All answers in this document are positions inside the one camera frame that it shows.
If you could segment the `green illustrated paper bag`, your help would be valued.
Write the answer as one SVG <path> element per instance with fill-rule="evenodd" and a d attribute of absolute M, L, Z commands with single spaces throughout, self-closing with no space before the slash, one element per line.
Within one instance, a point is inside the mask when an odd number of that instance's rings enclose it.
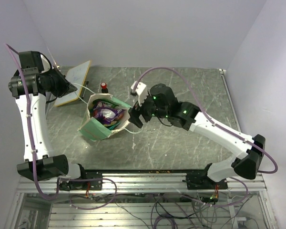
<path fill-rule="evenodd" d="M 90 96 L 79 132 L 92 141 L 100 141 L 127 129 L 130 124 L 128 113 L 131 106 L 111 94 L 93 94 Z"/>

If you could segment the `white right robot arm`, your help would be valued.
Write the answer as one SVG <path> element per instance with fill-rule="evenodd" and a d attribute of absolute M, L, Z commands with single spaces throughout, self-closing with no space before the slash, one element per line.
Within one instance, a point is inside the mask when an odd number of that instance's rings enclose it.
<path fill-rule="evenodd" d="M 143 117 L 145 122 L 149 122 L 153 117 L 158 120 L 166 119 L 169 126 L 203 135 L 233 154 L 224 161 L 210 163 L 205 167 L 200 178 L 204 188 L 210 189 L 228 177 L 255 179 L 263 159 L 262 150 L 266 141 L 263 136 L 252 137 L 240 133 L 207 117 L 193 103 L 179 102 L 172 89 L 163 83 L 148 89 L 145 84 L 134 82 L 131 94 L 137 96 L 137 102 L 128 111 L 129 122 L 137 127 L 143 126 L 140 117 Z"/>

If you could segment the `purple Fox's candy packet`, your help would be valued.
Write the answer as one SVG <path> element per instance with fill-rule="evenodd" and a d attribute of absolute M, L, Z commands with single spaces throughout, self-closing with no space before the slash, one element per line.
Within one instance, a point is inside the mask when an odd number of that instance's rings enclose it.
<path fill-rule="evenodd" d="M 117 123 L 123 116 L 125 110 L 117 108 L 116 105 L 108 103 L 106 101 L 98 101 L 93 106 L 90 114 L 101 124 L 105 126 L 112 126 Z"/>

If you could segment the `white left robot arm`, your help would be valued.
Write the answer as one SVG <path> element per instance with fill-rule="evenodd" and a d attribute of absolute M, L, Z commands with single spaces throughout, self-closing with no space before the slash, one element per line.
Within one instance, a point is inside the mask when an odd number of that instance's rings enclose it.
<path fill-rule="evenodd" d="M 46 124 L 46 94 L 61 98 L 77 88 L 41 52 L 20 52 L 18 56 L 18 69 L 8 85 L 20 112 L 25 142 L 24 162 L 17 165 L 17 171 L 32 181 L 68 176 L 76 189 L 83 189 L 88 178 L 82 174 L 82 166 L 70 164 L 64 154 L 55 154 Z"/>

